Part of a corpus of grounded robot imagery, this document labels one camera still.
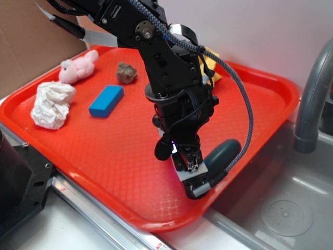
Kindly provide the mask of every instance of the stainless steel sink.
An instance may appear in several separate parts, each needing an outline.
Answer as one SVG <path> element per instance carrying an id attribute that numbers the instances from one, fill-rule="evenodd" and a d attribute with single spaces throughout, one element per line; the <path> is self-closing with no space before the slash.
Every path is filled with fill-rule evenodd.
<path id="1" fill-rule="evenodd" d="M 284 124 L 212 208 L 275 249 L 332 249 L 333 137 L 300 154 L 292 132 Z"/>

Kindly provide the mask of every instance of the faucet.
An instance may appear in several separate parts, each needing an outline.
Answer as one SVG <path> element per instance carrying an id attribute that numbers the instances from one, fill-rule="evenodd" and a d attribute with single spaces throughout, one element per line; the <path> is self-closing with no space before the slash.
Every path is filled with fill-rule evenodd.
<path id="1" fill-rule="evenodd" d="M 318 129 L 333 134 L 332 82 L 333 38 L 319 53 L 302 95 L 293 132 L 293 148 L 297 152 L 309 154 L 316 150 Z"/>

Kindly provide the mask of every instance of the blue block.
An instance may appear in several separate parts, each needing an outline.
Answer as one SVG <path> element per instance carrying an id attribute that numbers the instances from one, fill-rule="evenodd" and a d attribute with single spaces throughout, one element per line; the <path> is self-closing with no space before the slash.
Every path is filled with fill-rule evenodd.
<path id="1" fill-rule="evenodd" d="M 91 104 L 89 108 L 90 114 L 97 117 L 108 117 L 123 96 L 123 87 L 106 86 L 97 99 Z"/>

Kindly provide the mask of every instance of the crumpled white cloth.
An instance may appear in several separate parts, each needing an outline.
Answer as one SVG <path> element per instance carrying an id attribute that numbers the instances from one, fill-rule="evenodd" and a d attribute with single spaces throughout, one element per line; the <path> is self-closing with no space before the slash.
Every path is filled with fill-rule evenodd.
<path id="1" fill-rule="evenodd" d="M 41 83 L 30 113 L 35 124 L 46 129 L 60 129 L 75 93 L 76 89 L 69 84 L 55 81 Z"/>

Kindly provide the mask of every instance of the plastic tray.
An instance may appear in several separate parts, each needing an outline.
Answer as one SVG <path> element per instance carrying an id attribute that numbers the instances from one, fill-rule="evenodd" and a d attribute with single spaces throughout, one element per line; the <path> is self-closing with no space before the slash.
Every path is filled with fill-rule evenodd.
<path id="1" fill-rule="evenodd" d="M 6 99 L 0 107 L 0 121 L 125 221 L 150 232 L 177 229 L 200 217 L 299 102 L 298 91 L 290 81 L 230 64 L 242 78 L 252 104 L 253 139 L 223 182 L 204 198 L 190 200 L 171 160 L 155 159 L 159 134 L 151 121 L 153 103 L 144 94 L 148 78 L 138 51 L 100 46 L 94 49 L 100 54 L 95 72 L 74 85 L 76 95 L 62 128 L 53 131 L 38 127 L 30 117 L 37 86 L 57 81 L 60 68 Z M 121 84 L 116 78 L 121 61 L 137 69 L 137 80 L 123 86 L 125 95 L 109 117 L 90 116 L 88 108 L 104 87 Z M 210 122 L 199 130 L 204 156 L 230 138 L 244 145 L 248 131 L 247 111 L 236 84 L 221 68 L 216 70 L 222 75 L 214 88 L 220 104 Z"/>

